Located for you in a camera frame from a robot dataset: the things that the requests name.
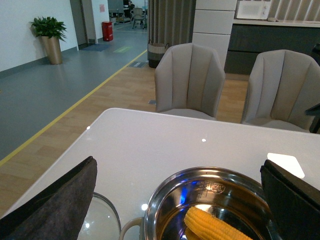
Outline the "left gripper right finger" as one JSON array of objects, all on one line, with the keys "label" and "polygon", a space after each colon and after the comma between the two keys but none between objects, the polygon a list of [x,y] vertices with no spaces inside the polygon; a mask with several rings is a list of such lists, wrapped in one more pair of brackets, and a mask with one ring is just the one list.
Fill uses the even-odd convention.
[{"label": "left gripper right finger", "polygon": [[260,175],[281,238],[318,240],[320,191],[269,159],[261,166]]}]

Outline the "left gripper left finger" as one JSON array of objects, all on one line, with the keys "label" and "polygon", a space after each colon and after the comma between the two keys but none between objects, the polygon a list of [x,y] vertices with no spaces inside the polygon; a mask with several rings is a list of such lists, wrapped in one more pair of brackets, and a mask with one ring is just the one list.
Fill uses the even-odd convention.
[{"label": "left gripper left finger", "polygon": [[25,204],[0,220],[2,240],[76,240],[97,179],[89,156]]}]

